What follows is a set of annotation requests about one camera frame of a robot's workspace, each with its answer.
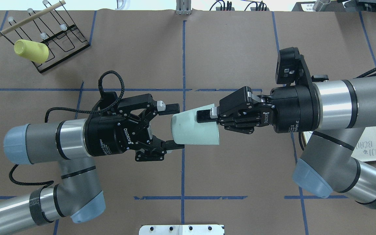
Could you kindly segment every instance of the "black cable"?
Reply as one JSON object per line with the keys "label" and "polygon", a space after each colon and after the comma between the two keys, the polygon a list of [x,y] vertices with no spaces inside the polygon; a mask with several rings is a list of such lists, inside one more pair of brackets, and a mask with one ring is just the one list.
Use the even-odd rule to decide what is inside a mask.
{"label": "black cable", "polygon": [[266,3],[264,3],[263,1],[260,1],[260,2],[256,2],[256,1],[247,1],[247,0],[243,0],[243,1],[251,2],[251,3],[249,3],[249,4],[246,6],[246,8],[244,9],[244,11],[246,11],[247,8],[248,8],[251,4],[253,4],[253,3],[256,4],[255,11],[258,11],[258,9],[259,9],[259,10],[260,10],[260,9],[264,9],[264,7],[265,7],[265,10],[267,9],[267,5],[266,5]]}
{"label": "black cable", "polygon": [[18,185],[22,185],[22,186],[38,186],[38,185],[44,185],[43,188],[47,188],[49,186],[51,186],[54,181],[53,180],[49,180],[49,181],[45,181],[45,182],[37,182],[37,183],[26,183],[26,182],[20,182],[20,181],[17,181],[14,179],[14,177],[12,177],[12,173],[14,173],[15,169],[18,167],[18,164],[15,164],[11,171],[9,171],[9,179],[11,180],[12,183],[15,183],[15,184],[18,184]]}
{"label": "black cable", "polygon": [[256,4],[256,7],[255,7],[255,9],[257,9],[258,8],[258,2],[251,2],[251,3],[249,3],[247,6],[246,6],[246,8],[244,9],[244,11],[246,11],[247,10],[247,8],[251,5],[251,4],[253,4],[253,3],[255,3]]}
{"label": "black cable", "polygon": [[303,137],[301,137],[302,134],[303,134],[302,132],[298,133],[298,142],[300,143],[301,150],[304,151]]}
{"label": "black cable", "polygon": [[[223,9],[221,9],[221,2],[223,2],[224,4]],[[220,3],[220,10],[224,10],[226,8],[226,3],[224,2],[224,0],[216,0],[215,3],[210,7],[210,10],[212,10],[213,6],[217,3]]]}
{"label": "black cable", "polygon": [[104,92],[103,87],[102,87],[102,79],[107,74],[110,74],[110,73],[114,74],[119,79],[120,85],[121,85],[121,92],[120,92],[119,97],[112,104],[110,104],[108,107],[106,107],[102,110],[96,110],[96,111],[94,111],[94,110],[91,110],[91,111],[90,110],[77,110],[77,109],[66,108],[66,107],[53,107],[53,108],[50,108],[50,109],[47,110],[46,116],[44,118],[44,122],[48,122],[49,114],[50,114],[51,111],[54,111],[54,110],[63,110],[63,111],[69,111],[69,112],[74,112],[74,113],[86,113],[86,114],[103,113],[103,112],[110,110],[114,105],[116,105],[117,103],[120,102],[121,98],[123,98],[123,95],[124,95],[124,81],[123,81],[123,79],[121,78],[120,74],[118,74],[116,71],[110,70],[110,71],[103,73],[101,75],[100,79],[98,80],[98,89],[100,91],[101,97],[103,96],[103,92]]}
{"label": "black cable", "polygon": [[369,76],[376,76],[376,73],[371,74],[371,73],[373,73],[373,72],[376,72],[376,67],[373,68],[373,69],[371,69],[371,70],[369,70],[369,71],[366,72],[366,73],[361,74],[360,76],[357,76],[356,78],[369,77]]}
{"label": "black cable", "polygon": [[262,2],[259,3],[259,6],[255,9],[255,11],[260,11],[261,8],[263,8],[263,4],[262,4]]}

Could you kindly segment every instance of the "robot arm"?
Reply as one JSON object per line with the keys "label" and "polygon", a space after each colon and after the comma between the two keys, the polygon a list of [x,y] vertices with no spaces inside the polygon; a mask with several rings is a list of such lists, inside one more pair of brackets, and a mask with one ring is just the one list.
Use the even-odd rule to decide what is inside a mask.
{"label": "robot arm", "polygon": [[[112,71],[103,76],[108,73],[119,77]],[[27,124],[6,134],[4,152],[13,163],[58,161],[62,183],[54,187],[50,187],[50,183],[27,195],[1,202],[0,234],[45,225],[66,216],[75,223],[83,223],[102,214],[105,201],[92,156],[119,154],[131,149],[136,151],[137,162],[162,161],[171,150],[184,148],[173,140],[158,139],[152,135],[150,126],[155,116],[179,113],[179,104],[166,105],[153,100],[151,94],[121,99],[122,95],[119,98],[115,92],[103,90],[103,76],[99,82],[101,99],[92,111],[82,111],[91,113],[88,118]],[[98,108],[105,111],[94,112]],[[58,109],[77,111],[50,110]],[[140,114],[132,113],[140,109]]]}
{"label": "robot arm", "polygon": [[293,180],[316,196],[336,191],[376,209],[376,168],[351,157],[365,127],[376,126],[376,77],[326,80],[309,76],[297,48],[283,49],[276,83],[286,86],[258,96],[245,86],[218,107],[198,111],[197,122],[216,122],[244,134],[267,125],[277,133],[313,131]]}

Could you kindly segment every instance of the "metal bracket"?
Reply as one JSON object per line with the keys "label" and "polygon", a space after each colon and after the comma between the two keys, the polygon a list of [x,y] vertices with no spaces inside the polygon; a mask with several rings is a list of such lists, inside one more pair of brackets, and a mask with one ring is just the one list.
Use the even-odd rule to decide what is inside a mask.
{"label": "metal bracket", "polygon": [[142,226],[139,235],[224,235],[224,225]]}
{"label": "metal bracket", "polygon": [[256,11],[256,8],[250,8],[251,11]]}
{"label": "metal bracket", "polygon": [[177,15],[191,15],[191,0],[176,0]]}

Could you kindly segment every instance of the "blue joint cap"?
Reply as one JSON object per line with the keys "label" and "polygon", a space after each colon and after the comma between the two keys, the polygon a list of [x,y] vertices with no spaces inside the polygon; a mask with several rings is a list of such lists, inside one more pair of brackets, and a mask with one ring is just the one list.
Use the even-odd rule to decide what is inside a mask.
{"label": "blue joint cap", "polygon": [[297,161],[292,180],[298,186],[320,198],[327,198],[333,192],[326,180],[302,159]]}
{"label": "blue joint cap", "polygon": [[25,132],[28,125],[12,128],[4,138],[4,153],[14,164],[31,164],[25,147]]}
{"label": "blue joint cap", "polygon": [[74,223],[84,223],[102,214],[105,210],[104,193],[101,191],[96,197],[88,202],[84,207],[71,215]]}

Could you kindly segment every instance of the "robotiq logo text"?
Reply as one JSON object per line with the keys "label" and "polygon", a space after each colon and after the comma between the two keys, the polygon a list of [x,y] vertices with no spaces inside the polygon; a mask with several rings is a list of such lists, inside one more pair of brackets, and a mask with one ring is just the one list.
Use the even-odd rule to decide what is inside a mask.
{"label": "robotiq logo text", "polygon": [[123,130],[124,130],[124,135],[126,135],[128,144],[133,144],[132,139],[130,138],[129,133],[127,132],[127,128],[124,128]]}
{"label": "robotiq logo text", "polygon": [[268,123],[269,121],[269,112],[268,113],[263,113],[264,114],[264,123]]}

